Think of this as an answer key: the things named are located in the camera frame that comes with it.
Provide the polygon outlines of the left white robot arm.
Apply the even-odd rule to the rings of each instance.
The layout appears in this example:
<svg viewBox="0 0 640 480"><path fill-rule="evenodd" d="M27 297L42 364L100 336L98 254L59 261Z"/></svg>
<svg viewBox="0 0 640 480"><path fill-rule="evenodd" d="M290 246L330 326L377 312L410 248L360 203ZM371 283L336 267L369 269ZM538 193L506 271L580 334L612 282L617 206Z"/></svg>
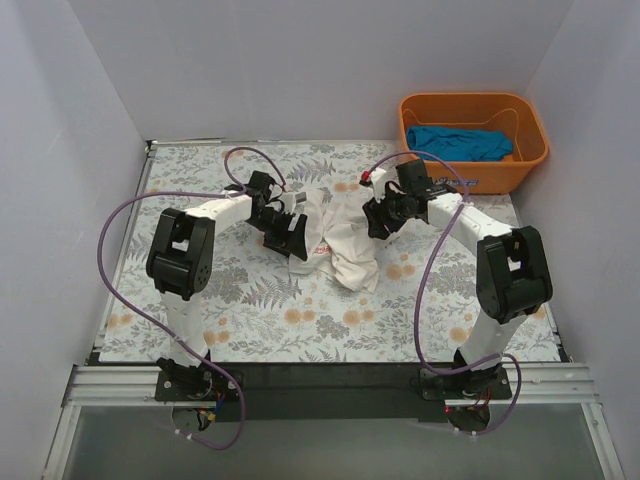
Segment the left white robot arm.
<svg viewBox="0 0 640 480"><path fill-rule="evenodd" d="M146 262L159 291L168 328L176 335L170 353L157 361L172 386L193 400L208 399L228 383L203 364L210 357L204 338L201 293L213 274L216 236L246 222L264 234L264 245L286 257L308 258L307 216L295 207L304 192L276 194L276 181L255 171L248 183L230 185L199 206L165 209L158 220Z"/></svg>

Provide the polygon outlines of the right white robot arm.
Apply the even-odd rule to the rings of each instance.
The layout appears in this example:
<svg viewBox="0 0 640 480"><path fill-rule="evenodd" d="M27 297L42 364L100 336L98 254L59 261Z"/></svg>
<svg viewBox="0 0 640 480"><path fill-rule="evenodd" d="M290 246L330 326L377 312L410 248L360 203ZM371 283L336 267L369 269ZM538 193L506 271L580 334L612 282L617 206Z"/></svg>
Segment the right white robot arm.
<svg viewBox="0 0 640 480"><path fill-rule="evenodd" d="M476 259L476 297L480 312L471 333L456 350L450 368L425 364L436 386L464 397L488 391L497 380L507 345L525 320L548 302L553 287L540 233L513 227L478 210L466 192L437 184L425 163L414 160L396 168L396 180L376 166L361 185L373 191L363 206L368 234L384 240L410 220L439 228Z"/></svg>

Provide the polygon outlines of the white t shirt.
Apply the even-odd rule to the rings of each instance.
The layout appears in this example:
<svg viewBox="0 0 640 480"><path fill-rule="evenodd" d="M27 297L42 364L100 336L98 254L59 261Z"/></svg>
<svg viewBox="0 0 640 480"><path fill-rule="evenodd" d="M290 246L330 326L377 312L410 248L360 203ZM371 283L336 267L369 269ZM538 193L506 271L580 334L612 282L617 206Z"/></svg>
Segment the white t shirt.
<svg viewBox="0 0 640 480"><path fill-rule="evenodd" d="M323 199L320 189L306 192L302 213L307 216L307 258L291 256L289 271L302 275L320 271L351 291L372 293L380 274L376 253L383 244L368 236L362 209L368 196L348 194L327 203Z"/></svg>

